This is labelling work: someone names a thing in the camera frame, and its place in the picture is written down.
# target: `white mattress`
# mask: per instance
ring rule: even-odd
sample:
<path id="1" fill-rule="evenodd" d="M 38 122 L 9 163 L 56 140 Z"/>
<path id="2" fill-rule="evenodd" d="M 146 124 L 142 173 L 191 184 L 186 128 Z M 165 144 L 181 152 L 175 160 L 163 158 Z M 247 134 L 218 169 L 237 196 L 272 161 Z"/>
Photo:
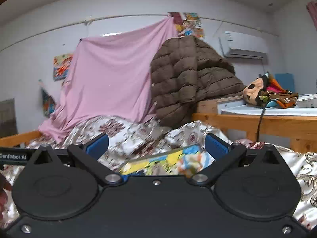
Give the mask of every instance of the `white mattress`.
<path id="1" fill-rule="evenodd" d="M 261 115 L 262 109 L 262 107 L 256 107 L 252 105 L 242 105 L 223 109 L 221 113 Z M 265 110 L 264 115 L 317 116 L 317 108 L 299 108 L 296 106 L 295 108 L 277 109 L 271 107 Z"/>

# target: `colorful cloth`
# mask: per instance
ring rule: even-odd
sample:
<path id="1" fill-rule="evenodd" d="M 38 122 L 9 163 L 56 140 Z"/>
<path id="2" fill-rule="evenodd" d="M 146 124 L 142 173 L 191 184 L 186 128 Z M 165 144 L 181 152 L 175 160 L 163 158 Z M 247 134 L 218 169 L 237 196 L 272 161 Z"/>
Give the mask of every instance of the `colorful cloth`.
<path id="1" fill-rule="evenodd" d="M 139 30 L 82 39 L 62 86 L 60 105 L 39 131 L 61 141 L 78 123 L 98 115 L 132 122 L 152 118 L 150 62 L 162 43 L 176 36 L 173 18 L 167 17 Z"/>
<path id="2" fill-rule="evenodd" d="M 257 78 L 243 90 L 244 99 L 258 106 L 266 106 L 268 102 L 274 101 L 273 106 L 279 105 L 282 108 L 289 108 L 296 104 L 297 93 L 284 90 L 270 73 Z"/>

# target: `wooden railing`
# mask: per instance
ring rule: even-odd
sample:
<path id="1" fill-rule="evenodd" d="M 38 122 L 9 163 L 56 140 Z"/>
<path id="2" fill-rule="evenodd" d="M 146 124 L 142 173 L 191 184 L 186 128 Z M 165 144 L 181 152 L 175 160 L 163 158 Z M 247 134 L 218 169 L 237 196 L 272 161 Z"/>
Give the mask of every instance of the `wooden railing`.
<path id="1" fill-rule="evenodd" d="M 21 143 L 29 144 L 30 140 L 39 138 L 42 134 L 39 131 L 32 131 L 23 134 L 17 134 L 0 139 L 0 147 L 14 147 Z"/>
<path id="2" fill-rule="evenodd" d="M 256 140 L 259 116 L 194 113 L 193 121 L 196 120 L 206 122 L 224 132 L 228 129 L 246 131 L 248 139 Z M 290 137 L 290 147 L 297 152 L 317 151 L 316 116 L 264 116 L 260 133 Z"/>

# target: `colorful book cover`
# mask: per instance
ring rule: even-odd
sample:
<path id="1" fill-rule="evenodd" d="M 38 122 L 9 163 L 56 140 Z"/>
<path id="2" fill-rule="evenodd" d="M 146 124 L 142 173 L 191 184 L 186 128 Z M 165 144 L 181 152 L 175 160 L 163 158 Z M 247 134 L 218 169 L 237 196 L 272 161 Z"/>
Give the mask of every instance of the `colorful book cover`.
<path id="1" fill-rule="evenodd" d="M 124 163 L 121 175 L 186 175 L 188 177 L 211 165 L 213 159 L 208 152 L 201 152 L 198 144 L 170 152 Z"/>
<path id="2" fill-rule="evenodd" d="M 170 12 L 179 36 L 195 36 L 199 39 L 205 37 L 200 18 L 197 13 Z"/>
<path id="3" fill-rule="evenodd" d="M 53 79 L 55 81 L 66 78 L 73 54 L 64 54 L 54 57 Z"/>

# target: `brown puffer jacket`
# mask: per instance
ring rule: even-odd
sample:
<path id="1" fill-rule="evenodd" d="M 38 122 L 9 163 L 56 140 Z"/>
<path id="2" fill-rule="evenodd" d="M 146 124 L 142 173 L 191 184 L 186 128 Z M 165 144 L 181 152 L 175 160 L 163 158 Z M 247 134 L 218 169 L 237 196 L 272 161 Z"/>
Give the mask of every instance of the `brown puffer jacket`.
<path id="1" fill-rule="evenodd" d="M 194 36 L 165 41 L 151 73 L 157 118 L 173 128 L 191 121 L 196 102 L 242 94 L 245 88 L 232 64 Z"/>

